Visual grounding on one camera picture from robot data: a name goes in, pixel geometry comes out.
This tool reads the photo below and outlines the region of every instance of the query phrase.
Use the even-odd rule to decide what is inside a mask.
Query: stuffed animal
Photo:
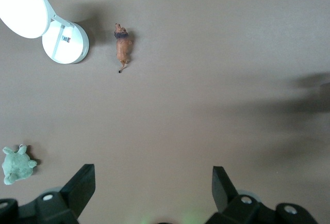
[[[26,179],[32,175],[37,162],[30,159],[25,153],[26,149],[26,145],[20,145],[18,151],[15,152],[9,147],[3,148],[3,152],[7,155],[2,164],[5,184],[13,184],[17,180]]]

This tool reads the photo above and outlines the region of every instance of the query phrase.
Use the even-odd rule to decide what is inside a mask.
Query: screw
[[[286,205],[286,206],[284,207],[284,210],[285,210],[286,212],[288,212],[289,214],[292,214],[292,215],[295,215],[296,213],[298,213],[298,211],[297,211],[294,207],[292,207],[292,206],[290,206],[290,205]]]
[[[53,195],[52,195],[52,194],[48,194],[48,195],[44,196],[44,197],[42,198],[42,200],[44,200],[44,201],[48,201],[48,200],[50,200],[51,198],[53,198]]]
[[[8,206],[8,202],[0,203],[0,209],[3,209]]]
[[[241,201],[246,203],[246,204],[251,204],[252,200],[250,199],[250,197],[242,197]]]

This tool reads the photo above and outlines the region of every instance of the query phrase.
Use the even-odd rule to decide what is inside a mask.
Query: lion figurine
[[[123,71],[125,65],[129,63],[132,41],[128,38],[128,33],[120,24],[115,24],[114,36],[117,38],[117,59],[122,64],[119,73]]]

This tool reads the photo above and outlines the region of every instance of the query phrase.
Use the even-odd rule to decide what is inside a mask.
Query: white lamp
[[[0,18],[22,37],[42,36],[47,55],[58,63],[77,63],[88,53],[83,28],[56,15],[48,0],[0,0]]]

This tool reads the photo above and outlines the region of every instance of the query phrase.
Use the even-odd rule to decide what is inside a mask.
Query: lamp base
[[[42,36],[42,45],[47,55],[61,64],[80,62],[89,49],[89,40],[84,29],[78,24],[69,23],[71,26],[64,26],[54,20]]]

